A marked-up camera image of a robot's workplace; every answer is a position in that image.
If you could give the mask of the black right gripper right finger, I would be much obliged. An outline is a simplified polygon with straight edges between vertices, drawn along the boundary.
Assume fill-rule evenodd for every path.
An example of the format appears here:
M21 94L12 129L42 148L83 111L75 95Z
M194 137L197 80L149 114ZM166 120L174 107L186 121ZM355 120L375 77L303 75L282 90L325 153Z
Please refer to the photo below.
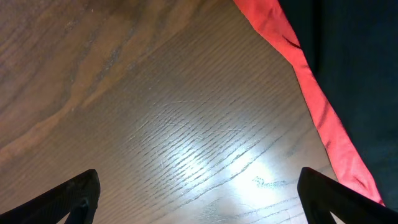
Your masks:
M309 224L335 224L334 216L344 223L397 223L397 212L309 167L302 168L297 191Z

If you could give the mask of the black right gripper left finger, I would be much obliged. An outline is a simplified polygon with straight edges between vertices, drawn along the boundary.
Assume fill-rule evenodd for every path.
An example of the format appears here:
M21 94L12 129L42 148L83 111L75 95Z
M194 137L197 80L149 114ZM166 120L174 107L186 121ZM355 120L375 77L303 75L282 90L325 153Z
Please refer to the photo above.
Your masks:
M92 224L100 197L98 173L89 169L38 197L1 214L1 223Z

